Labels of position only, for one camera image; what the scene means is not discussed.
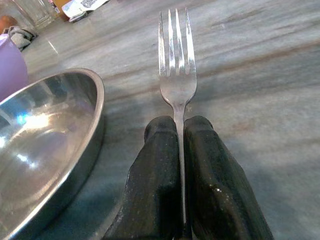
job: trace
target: metal bowl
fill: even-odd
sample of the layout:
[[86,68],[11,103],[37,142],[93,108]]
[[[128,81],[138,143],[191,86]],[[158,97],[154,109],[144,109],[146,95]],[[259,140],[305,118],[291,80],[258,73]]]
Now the metal bowl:
[[103,139],[104,86],[69,69],[0,102],[0,239],[29,239],[87,178]]

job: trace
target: gray cloth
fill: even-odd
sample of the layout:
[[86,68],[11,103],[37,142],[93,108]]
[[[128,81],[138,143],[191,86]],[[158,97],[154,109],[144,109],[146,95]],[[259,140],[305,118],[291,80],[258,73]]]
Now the gray cloth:
[[4,34],[8,34],[11,40],[19,48],[20,51],[30,45],[32,40],[37,34],[28,27],[11,26],[3,31]]

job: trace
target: purple cup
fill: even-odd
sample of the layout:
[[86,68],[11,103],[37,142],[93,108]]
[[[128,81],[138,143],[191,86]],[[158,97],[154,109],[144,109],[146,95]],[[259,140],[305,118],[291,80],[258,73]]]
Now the purple cup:
[[28,85],[24,58],[8,34],[0,34],[0,102]]

